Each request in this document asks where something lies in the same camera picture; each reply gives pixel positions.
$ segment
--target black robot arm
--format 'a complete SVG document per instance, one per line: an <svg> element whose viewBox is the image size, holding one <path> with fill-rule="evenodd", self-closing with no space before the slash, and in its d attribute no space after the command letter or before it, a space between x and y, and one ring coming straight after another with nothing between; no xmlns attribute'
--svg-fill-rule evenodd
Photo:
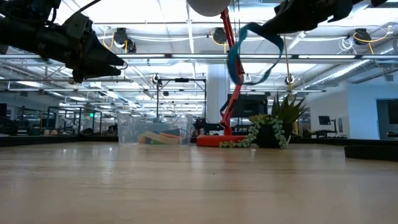
<svg viewBox="0 0 398 224"><path fill-rule="evenodd" d="M125 63L99 42L93 22L74 13L62 26L54 24L61 0L0 0L0 44L54 59L73 70L73 79L120 75ZM53 11L51 21L47 19Z"/></svg>
<svg viewBox="0 0 398 224"><path fill-rule="evenodd" d="M262 26L260 33L288 34L312 30L330 16L333 18L328 22L346 18L353 6L362 1L364 0L285 0L275 7L276 16ZM372 0L371 4L378 6L386 1Z"/></svg>

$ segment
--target teal fabric strap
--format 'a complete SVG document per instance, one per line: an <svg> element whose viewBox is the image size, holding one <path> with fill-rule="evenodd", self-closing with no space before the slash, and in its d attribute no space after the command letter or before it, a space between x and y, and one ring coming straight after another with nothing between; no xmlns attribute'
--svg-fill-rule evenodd
<svg viewBox="0 0 398 224"><path fill-rule="evenodd" d="M271 73L271 70L279 63L280 57L282 56L282 52L284 51L284 41L277 34L273 34L273 35L272 34L261 34L262 33L261 29L262 29L262 27L259 24L256 24L255 22L251 22L248 25L244 26L241 29L241 31L239 32L239 41L237 43L235 43L232 46L232 48L229 50L228 63L227 63L228 71L229 71L229 75L230 75L232 81L234 81L234 83L237 85L257 85L259 83L266 81L268 79L269 74ZM268 41L270 41L273 44L275 44L276 46L278 46L279 58L275 62L275 64L273 64L273 66L271 66L271 68L269 68L265 72L265 74L263 75L263 77L260 80L258 80L257 82L244 83L243 80L242 81L239 80L239 74L238 74L238 71L236 70L236 68L238 68L238 66L241 66L241 65L237 65L236 63L240 62L240 57L239 57L238 52L241 47L241 44L248 37L248 30L250 30L251 32L253 32L257 35L260 35L261 37L267 39Z"/></svg>

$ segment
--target clear plastic bin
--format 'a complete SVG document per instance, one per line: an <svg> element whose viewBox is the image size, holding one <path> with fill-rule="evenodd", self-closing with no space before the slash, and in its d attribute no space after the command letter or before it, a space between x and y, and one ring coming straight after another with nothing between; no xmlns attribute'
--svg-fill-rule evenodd
<svg viewBox="0 0 398 224"><path fill-rule="evenodd" d="M192 124L192 114L178 118L146 118L119 113L119 144L189 145Z"/></svg>

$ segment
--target wooden table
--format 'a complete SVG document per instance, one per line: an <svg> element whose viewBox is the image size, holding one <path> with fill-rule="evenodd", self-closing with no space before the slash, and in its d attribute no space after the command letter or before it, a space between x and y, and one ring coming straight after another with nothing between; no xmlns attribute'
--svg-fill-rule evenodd
<svg viewBox="0 0 398 224"><path fill-rule="evenodd" d="M0 223L397 223L398 163L288 150L0 149Z"/></svg>

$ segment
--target computer screen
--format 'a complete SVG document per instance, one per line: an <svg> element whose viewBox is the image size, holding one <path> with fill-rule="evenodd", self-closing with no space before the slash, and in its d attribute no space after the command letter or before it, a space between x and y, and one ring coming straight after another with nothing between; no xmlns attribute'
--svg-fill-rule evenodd
<svg viewBox="0 0 398 224"><path fill-rule="evenodd" d="M330 125L330 117L329 116L319 116L319 124L320 125Z"/></svg>
<svg viewBox="0 0 398 224"><path fill-rule="evenodd" d="M240 95L235 103L233 118L248 118L268 113L268 100L265 95Z"/></svg>

